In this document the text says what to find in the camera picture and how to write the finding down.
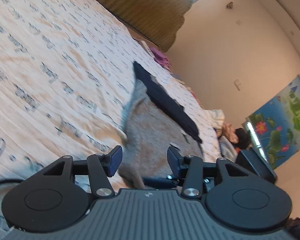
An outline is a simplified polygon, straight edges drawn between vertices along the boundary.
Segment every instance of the white patterned bed sheet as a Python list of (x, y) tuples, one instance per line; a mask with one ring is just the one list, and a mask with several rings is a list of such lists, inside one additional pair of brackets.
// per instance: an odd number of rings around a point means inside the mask
[[(201, 109), (98, 2), (0, 0), (0, 179), (124, 145), (135, 60), (185, 107), (205, 160), (215, 161), (220, 112)], [(89, 185), (87, 178), (77, 183)]]

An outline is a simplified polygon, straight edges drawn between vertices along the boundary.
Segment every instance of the black circular disc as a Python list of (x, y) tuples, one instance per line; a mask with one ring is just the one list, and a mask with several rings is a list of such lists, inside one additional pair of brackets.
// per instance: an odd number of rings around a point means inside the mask
[(48, 233), (69, 227), (85, 214), (89, 207), (87, 193), (55, 177), (42, 176), (39, 183), (30, 178), (5, 195), (2, 213), (9, 226)]
[(292, 210), (286, 192), (255, 175), (222, 182), (207, 194), (205, 205), (221, 223), (248, 232), (277, 229)]

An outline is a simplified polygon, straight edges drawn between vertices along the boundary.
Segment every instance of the headboard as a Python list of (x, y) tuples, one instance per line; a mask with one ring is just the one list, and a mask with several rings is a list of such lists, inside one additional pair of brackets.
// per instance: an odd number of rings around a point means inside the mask
[(193, 0), (97, 0), (113, 15), (167, 51)]

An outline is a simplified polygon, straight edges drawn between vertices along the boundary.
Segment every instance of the black cable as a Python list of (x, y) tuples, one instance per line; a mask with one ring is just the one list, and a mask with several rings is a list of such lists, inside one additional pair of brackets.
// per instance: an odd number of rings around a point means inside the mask
[(24, 181), (24, 179), (3, 179), (3, 180), (0, 180), (0, 185), (7, 184), (7, 183), (21, 183), (23, 181)]

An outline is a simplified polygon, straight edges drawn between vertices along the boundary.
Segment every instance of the gray ribbed panel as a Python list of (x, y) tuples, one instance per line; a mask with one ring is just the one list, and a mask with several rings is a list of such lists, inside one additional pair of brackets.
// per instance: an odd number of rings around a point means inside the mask
[(212, 220), (201, 203), (174, 190), (129, 190), (99, 200), (82, 221), (50, 233), (12, 230), (4, 240), (292, 240), (284, 231), (264, 236), (232, 232)]

